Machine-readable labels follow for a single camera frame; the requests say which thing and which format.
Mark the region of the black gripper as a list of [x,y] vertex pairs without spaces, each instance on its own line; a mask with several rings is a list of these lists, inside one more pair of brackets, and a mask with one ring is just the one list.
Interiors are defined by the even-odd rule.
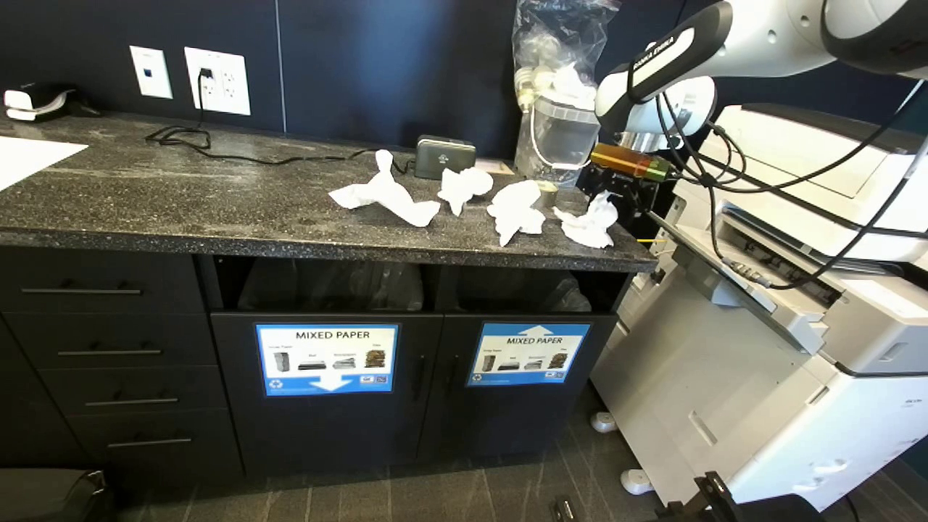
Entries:
[[605,195],[617,209],[617,222],[636,237],[652,237],[657,232],[652,212],[665,214],[673,190],[670,182],[643,182],[599,164],[586,164],[578,176],[578,189],[586,196]]

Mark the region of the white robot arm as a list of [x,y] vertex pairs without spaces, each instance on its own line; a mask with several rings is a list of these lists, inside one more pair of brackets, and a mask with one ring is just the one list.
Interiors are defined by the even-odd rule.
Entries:
[[599,140],[643,131],[643,106],[686,77],[788,77],[843,60],[921,77],[928,0],[714,0],[598,83]]

